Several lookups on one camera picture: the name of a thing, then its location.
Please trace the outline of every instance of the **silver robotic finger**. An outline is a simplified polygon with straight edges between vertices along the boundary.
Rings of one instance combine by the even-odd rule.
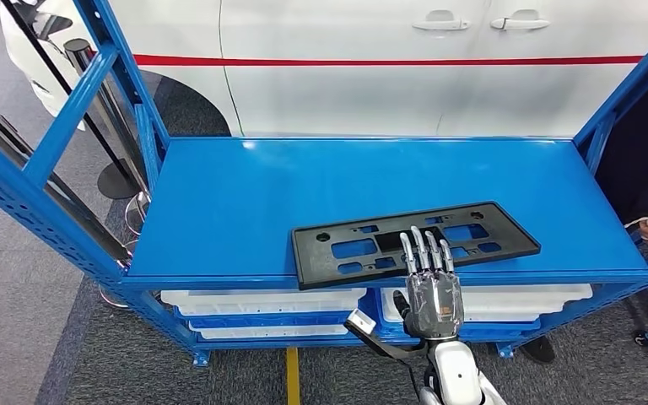
[[[426,239],[429,240],[429,246],[431,246],[431,257],[434,260],[434,268],[436,270],[443,270],[443,259],[440,256],[440,249],[438,248],[438,243],[435,241],[434,234],[430,231],[426,231]]]
[[[411,247],[411,241],[408,239],[408,235],[406,232],[402,232],[398,234],[398,237],[401,238],[401,244],[403,245],[403,255],[406,260],[408,273],[418,273],[418,270],[416,269],[416,256],[413,255],[413,248]]]
[[[451,247],[445,239],[440,240],[440,247],[443,250],[443,261],[445,262],[445,270],[448,273],[453,273],[453,255],[451,254]]]
[[[416,246],[418,247],[418,259],[421,261],[421,269],[426,271],[431,269],[431,262],[429,260],[429,248],[426,247],[426,242],[424,241],[424,236],[421,235],[421,231],[418,226],[411,226],[411,233],[413,234],[413,239],[416,241]]]

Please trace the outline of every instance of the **black post base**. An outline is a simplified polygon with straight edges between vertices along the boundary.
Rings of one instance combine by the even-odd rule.
[[[140,189],[135,184],[135,180],[133,180],[132,173],[126,161],[124,159],[119,160],[121,165],[125,167],[130,178],[126,179],[123,177],[121,172],[112,163],[107,165],[98,176],[98,191],[100,194],[113,200],[130,198],[140,192]]]
[[[555,350],[547,337],[539,337],[518,348],[530,360],[540,364],[549,365],[555,360]]]

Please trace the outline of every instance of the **red stripe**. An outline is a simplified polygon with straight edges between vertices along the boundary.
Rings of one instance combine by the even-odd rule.
[[[433,59],[413,61],[230,59],[223,57],[165,57],[135,55],[138,65],[149,66],[515,66],[515,65],[607,65],[637,63],[642,56],[531,57],[517,59]]]

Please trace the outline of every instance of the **black shoe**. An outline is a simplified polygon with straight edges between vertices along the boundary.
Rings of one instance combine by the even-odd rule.
[[[519,347],[521,352],[539,365],[549,365],[555,360],[553,345],[547,337],[539,337]]]

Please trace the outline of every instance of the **white plastic storage bin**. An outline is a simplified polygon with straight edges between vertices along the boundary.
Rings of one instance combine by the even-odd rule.
[[[278,312],[353,311],[366,289],[231,289],[163,291],[163,302],[183,316],[266,314]]]
[[[393,292],[381,289],[381,308],[387,322],[403,322],[393,304]],[[567,301],[592,297],[590,284],[511,285],[463,287],[463,315],[466,322],[535,321],[541,314],[563,310]]]
[[[343,325],[309,325],[305,327],[218,327],[190,329],[199,332],[203,339],[248,339],[248,338],[285,338],[292,336],[331,336],[345,335],[348,330]]]

